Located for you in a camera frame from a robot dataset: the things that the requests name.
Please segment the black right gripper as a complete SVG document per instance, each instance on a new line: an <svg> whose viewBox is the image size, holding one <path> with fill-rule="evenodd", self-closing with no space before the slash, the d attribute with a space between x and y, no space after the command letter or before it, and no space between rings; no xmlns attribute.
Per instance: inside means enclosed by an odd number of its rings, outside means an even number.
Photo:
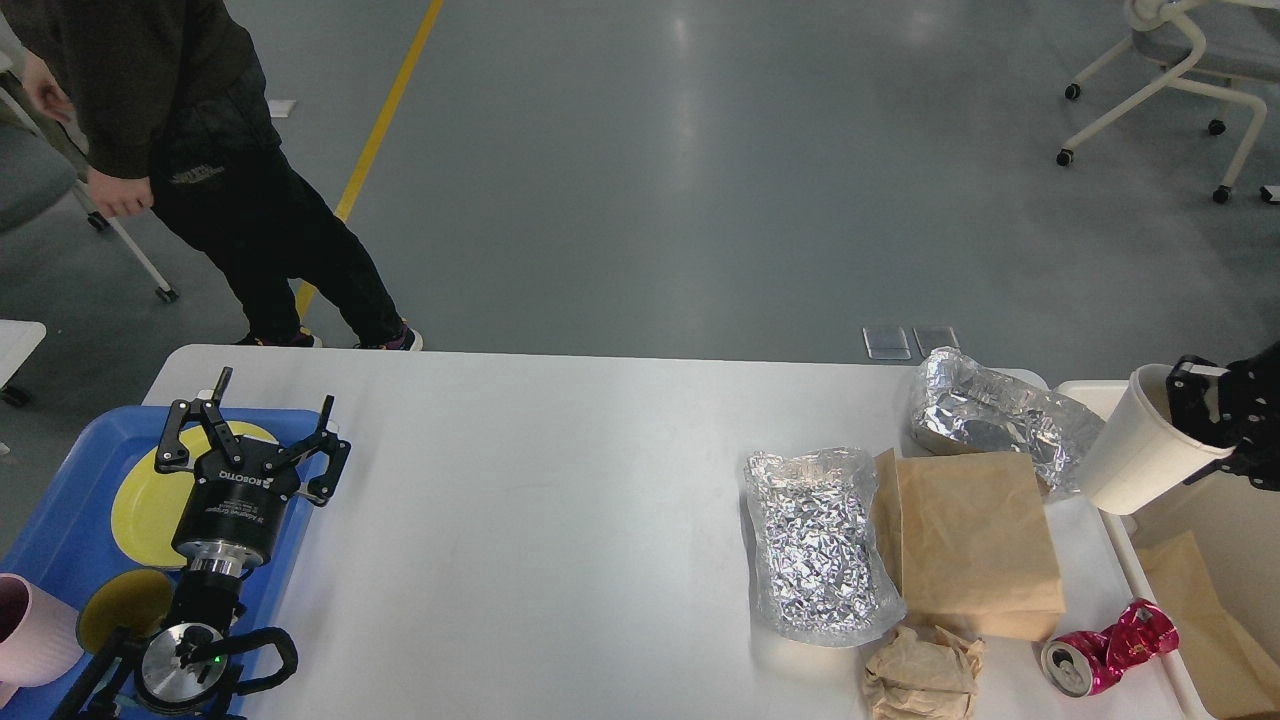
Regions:
<svg viewBox="0 0 1280 720"><path fill-rule="evenodd" d="M1225 414L1217 388L1225 377ZM1257 489L1279 491L1279 343L1253 357L1219 366L1183 355L1165 380L1170 423L1216 448L1234 448L1183 480L1193 486L1216 471L1244 477Z"/></svg>

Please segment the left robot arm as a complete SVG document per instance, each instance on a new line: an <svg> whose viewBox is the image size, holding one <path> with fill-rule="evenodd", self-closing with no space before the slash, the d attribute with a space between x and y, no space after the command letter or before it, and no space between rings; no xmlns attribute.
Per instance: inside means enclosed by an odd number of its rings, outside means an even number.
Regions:
<svg viewBox="0 0 1280 720"><path fill-rule="evenodd" d="M296 674L300 656L284 629L233 632L244 611L241 592L271 561L291 501L329 503L349 443L329 427L333 396L293 445L234 432L221 414L230 377L224 368L209 398L174 401L157 442L155 470L195 480L172 537L186 565L166 614L152 630L114 626L52 717L115 719L116 697L131 683L150 712L227 719L236 697Z"/></svg>

